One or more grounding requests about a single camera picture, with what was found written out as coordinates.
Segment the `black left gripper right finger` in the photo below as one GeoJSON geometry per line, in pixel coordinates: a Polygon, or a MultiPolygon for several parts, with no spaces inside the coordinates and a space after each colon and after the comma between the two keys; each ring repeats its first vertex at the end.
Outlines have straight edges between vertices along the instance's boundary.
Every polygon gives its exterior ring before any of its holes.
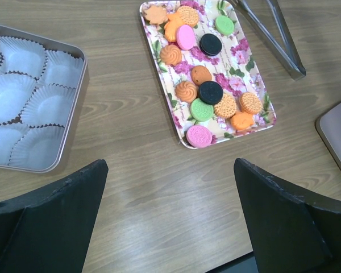
{"type": "Polygon", "coordinates": [[[234,175],[259,272],[341,272],[341,201],[242,158],[234,175]]]}

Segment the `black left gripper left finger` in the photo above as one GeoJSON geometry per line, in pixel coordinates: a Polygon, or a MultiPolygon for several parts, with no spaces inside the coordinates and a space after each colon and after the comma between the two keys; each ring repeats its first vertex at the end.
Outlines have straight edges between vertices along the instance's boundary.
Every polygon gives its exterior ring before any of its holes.
{"type": "Polygon", "coordinates": [[[0,272],[81,272],[108,171],[96,160],[0,202],[0,272]]]}

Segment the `black sandwich cookie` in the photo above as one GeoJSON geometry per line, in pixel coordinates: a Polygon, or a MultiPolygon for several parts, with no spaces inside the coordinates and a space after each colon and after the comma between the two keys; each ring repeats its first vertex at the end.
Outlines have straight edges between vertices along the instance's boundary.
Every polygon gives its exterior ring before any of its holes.
{"type": "Polygon", "coordinates": [[[205,55],[216,56],[222,50],[222,42],[213,34],[204,34],[199,41],[199,47],[205,55]]]}
{"type": "Polygon", "coordinates": [[[205,81],[198,88],[198,96],[204,103],[216,105],[223,97],[223,89],[215,81],[205,81]]]}

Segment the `pink oval cookie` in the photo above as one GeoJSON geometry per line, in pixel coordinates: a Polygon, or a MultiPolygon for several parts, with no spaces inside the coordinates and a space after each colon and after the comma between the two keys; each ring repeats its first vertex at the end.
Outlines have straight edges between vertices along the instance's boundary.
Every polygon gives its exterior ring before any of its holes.
{"type": "Polygon", "coordinates": [[[193,28],[188,25],[180,26],[176,31],[176,42],[178,46],[183,50],[190,50],[196,44],[196,36],[193,28]]]}

